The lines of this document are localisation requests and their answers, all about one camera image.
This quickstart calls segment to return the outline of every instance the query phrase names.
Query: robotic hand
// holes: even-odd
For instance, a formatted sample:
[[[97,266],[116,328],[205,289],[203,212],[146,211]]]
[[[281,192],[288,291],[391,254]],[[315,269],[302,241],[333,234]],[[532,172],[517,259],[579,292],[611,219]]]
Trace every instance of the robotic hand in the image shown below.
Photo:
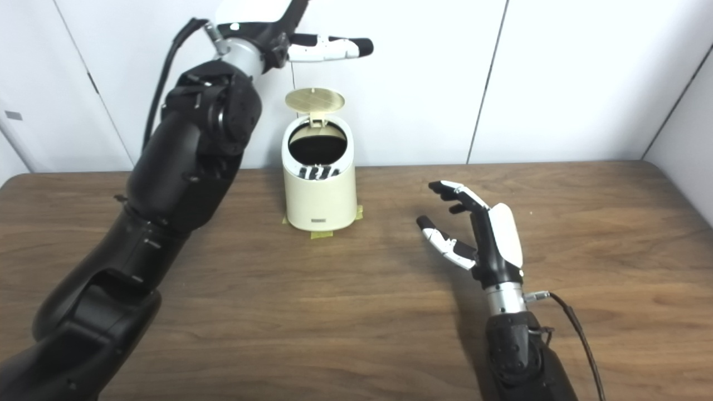
[[[548,291],[523,294],[523,254],[510,208],[492,208],[463,184],[436,181],[429,188],[444,201],[459,201],[452,214],[471,213],[477,248],[451,238],[426,216],[418,223],[427,240],[448,260],[471,271],[485,290],[491,316],[486,323],[488,366],[502,401],[576,401],[567,373],[549,347],[552,328],[540,326],[527,303],[552,298],[563,307],[582,340],[600,400],[605,396],[594,357],[573,309]]]
[[[143,153],[126,196],[116,197],[120,215],[40,307],[37,343],[0,364],[0,400],[96,400],[158,312],[163,276],[190,234],[211,219],[240,168],[262,110],[254,79],[287,61],[350,59],[373,50],[368,39],[295,35],[306,8],[307,0],[224,1],[217,27],[192,19],[175,37]],[[217,56],[180,76],[154,130],[173,57],[199,29]]]

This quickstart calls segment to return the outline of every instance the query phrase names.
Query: masking tape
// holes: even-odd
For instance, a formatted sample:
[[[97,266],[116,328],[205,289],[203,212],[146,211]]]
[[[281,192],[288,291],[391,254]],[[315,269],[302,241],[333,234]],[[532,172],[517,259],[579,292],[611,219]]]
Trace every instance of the masking tape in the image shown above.
[[[312,231],[309,233],[309,239],[333,237],[334,231]]]

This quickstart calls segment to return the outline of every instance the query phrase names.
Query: wood grain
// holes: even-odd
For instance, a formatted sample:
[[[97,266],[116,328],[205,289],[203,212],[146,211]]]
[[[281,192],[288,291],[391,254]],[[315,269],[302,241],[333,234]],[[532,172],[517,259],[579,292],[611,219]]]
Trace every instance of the wood grain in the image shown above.
[[[117,216],[125,173],[25,175],[0,190],[0,358]],[[424,242],[428,214],[472,242],[426,183],[467,184],[515,213],[525,288],[575,307],[610,400],[713,394],[713,231],[652,165],[361,168],[364,220],[310,240],[282,225],[280,171],[241,171],[160,286],[164,302],[102,400],[495,400],[478,283]],[[596,391],[553,303],[553,347]]]

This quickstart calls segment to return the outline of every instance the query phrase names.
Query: white wall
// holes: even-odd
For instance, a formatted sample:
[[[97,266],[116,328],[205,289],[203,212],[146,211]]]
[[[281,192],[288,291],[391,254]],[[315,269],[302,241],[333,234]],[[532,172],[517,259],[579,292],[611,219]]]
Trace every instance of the white wall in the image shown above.
[[[0,57],[0,123],[33,171],[131,168],[52,1],[0,1]]]
[[[641,158],[711,20],[710,0],[512,0],[470,163]]]
[[[58,0],[134,161],[171,39],[191,16],[212,17],[219,3]],[[363,60],[295,65],[294,81],[298,87],[332,87],[346,96],[342,115],[358,138],[361,165],[465,163],[504,4],[446,0],[416,7],[406,1],[312,0],[299,31],[370,37],[376,51]],[[455,40],[429,33],[429,24],[441,27],[434,32],[447,25]],[[96,40],[102,31],[117,34]],[[211,56],[202,33],[192,37],[179,52],[169,87],[181,71]],[[263,111],[243,165],[277,166],[284,129],[294,118],[284,104],[294,88],[291,68],[270,71],[256,87]],[[389,149],[393,142],[400,143],[399,152]]]
[[[671,178],[713,225],[713,56],[654,141],[645,160]]]
[[[2,135],[0,127],[0,187],[11,177],[27,172],[27,167]]]
[[[170,41],[220,0],[56,3],[71,36],[52,1],[0,1],[0,121],[32,170],[128,170]],[[471,147],[504,6],[311,0],[298,31],[368,36],[375,52],[262,77],[244,166],[279,164],[293,80],[345,95],[362,166],[640,158],[713,42],[710,0],[512,0]],[[168,88],[211,57],[189,39]]]
[[[294,81],[344,95],[337,114],[352,128],[360,166],[465,163],[504,6],[504,0],[311,1],[299,32],[368,36],[374,53],[295,64]]]

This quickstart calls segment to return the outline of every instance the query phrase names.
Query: cable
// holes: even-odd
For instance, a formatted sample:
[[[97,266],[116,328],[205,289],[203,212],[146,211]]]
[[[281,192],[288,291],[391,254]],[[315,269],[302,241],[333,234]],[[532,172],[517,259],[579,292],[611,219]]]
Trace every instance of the cable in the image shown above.
[[[168,79],[168,73],[171,70],[171,64],[173,64],[173,58],[178,52],[178,48],[183,45],[186,39],[201,29],[204,25],[208,23],[207,19],[195,19],[191,18],[189,22],[184,25],[184,27],[176,34],[171,43],[170,49],[168,49],[168,54],[166,55],[166,60],[163,62],[163,69],[161,70],[161,75],[158,78],[158,85],[156,86],[156,92],[153,94],[153,100],[151,101],[151,107],[148,111],[148,120],[146,121],[146,129],[143,132],[143,145],[141,150],[146,149],[148,145],[148,140],[151,138],[151,133],[153,132],[153,120],[156,118],[156,109],[158,108],[158,103],[161,101],[161,94],[163,94],[163,87],[166,85],[166,80]]]
[[[604,385],[602,384],[602,378],[599,376],[599,369],[597,369],[597,363],[594,361],[594,355],[592,354],[592,349],[589,348],[589,343],[587,342],[587,338],[584,335],[584,330],[582,329],[582,325],[579,323],[579,320],[577,319],[577,315],[575,314],[575,310],[572,309],[571,306],[567,305],[562,298],[558,297],[555,293],[550,293],[550,297],[557,301],[558,304],[564,309],[565,315],[570,319],[570,322],[572,323],[572,326],[575,328],[575,331],[580,337],[580,340],[582,340],[582,345],[584,345],[584,351],[587,353],[587,359],[589,360],[589,366],[592,368],[592,374],[594,375],[594,382],[597,385],[597,392],[599,393],[599,400],[600,401],[606,401],[606,396],[604,396]]]

